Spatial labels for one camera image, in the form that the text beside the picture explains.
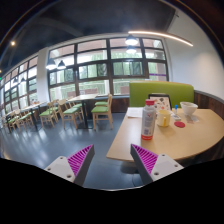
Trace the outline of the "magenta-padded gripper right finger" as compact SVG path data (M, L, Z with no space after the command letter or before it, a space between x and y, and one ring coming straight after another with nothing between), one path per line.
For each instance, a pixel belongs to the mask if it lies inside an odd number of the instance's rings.
M135 144L131 145L130 154L144 185L183 169L182 165L167 154L157 155Z

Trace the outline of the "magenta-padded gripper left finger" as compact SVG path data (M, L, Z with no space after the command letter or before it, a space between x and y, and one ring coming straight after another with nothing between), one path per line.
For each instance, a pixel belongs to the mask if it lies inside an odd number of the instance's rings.
M91 144L68 157L59 156L45 171L82 186L94 154L94 145Z

